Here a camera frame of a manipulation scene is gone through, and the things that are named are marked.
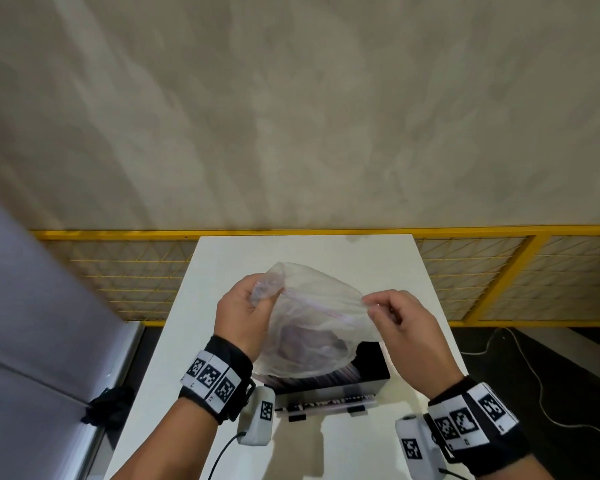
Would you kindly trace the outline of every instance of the person's right hand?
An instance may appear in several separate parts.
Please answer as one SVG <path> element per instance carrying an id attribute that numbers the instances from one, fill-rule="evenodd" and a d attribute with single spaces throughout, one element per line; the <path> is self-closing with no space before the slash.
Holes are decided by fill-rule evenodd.
<path id="1" fill-rule="evenodd" d="M 436 318 L 408 291 L 386 290 L 362 298 L 402 379 L 429 399 L 464 377 Z M 397 319 L 394 323 L 389 314 Z"/>

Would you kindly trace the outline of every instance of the yellow fence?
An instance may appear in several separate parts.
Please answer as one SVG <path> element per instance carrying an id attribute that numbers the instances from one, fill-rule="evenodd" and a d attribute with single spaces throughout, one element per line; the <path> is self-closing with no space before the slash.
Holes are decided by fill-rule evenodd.
<path id="1" fill-rule="evenodd" d="M 202 236 L 410 233 L 452 326 L 600 326 L 600 226 L 34 231 L 126 320 L 163 325 Z"/>

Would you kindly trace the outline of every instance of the wristband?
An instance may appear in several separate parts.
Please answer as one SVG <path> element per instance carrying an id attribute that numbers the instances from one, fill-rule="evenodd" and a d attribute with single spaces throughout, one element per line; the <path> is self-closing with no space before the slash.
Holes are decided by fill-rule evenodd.
<path id="1" fill-rule="evenodd" d="M 475 476 L 497 472 L 531 453 L 518 418 L 487 384 L 471 377 L 433 398 L 429 416 L 438 443 Z"/>
<path id="2" fill-rule="evenodd" d="M 238 347 L 214 335 L 180 380 L 178 397 L 204 408 L 218 424 L 234 421 L 255 388 L 253 363 Z"/>

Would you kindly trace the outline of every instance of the white table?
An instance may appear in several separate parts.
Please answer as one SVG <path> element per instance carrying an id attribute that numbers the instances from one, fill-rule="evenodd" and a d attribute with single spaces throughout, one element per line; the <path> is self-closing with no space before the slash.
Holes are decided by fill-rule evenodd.
<path id="1" fill-rule="evenodd" d="M 438 319 L 460 368 L 466 371 L 411 235 L 312 235 L 203 237 L 198 243 L 169 319 L 146 371 L 136 402 L 105 475 L 110 478 L 151 433 L 178 396 L 180 379 L 213 332 L 217 301 L 243 276 L 264 272 L 278 261 L 314 267 L 366 294 L 407 289 Z M 274 420 L 266 447 L 232 444 L 214 473 L 220 479 L 405 479 L 406 462 L 394 421 L 426 411 L 427 400 L 405 384 L 392 364 L 392 378 L 368 415 Z M 218 429 L 201 478 L 236 423 Z M 471 478 L 461 465 L 453 470 Z"/>

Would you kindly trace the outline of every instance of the yellow wire mesh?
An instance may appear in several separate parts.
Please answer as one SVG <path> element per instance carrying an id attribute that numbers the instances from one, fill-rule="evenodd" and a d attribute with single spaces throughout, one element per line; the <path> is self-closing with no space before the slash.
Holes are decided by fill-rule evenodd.
<path id="1" fill-rule="evenodd" d="M 464 318 L 522 240 L 517 237 L 416 240 L 447 320 Z"/>
<path id="2" fill-rule="evenodd" d="M 48 241 L 125 320 L 166 320 L 195 241 Z"/>
<path id="3" fill-rule="evenodd" d="M 600 237 L 552 237 L 481 319 L 599 321 Z"/>

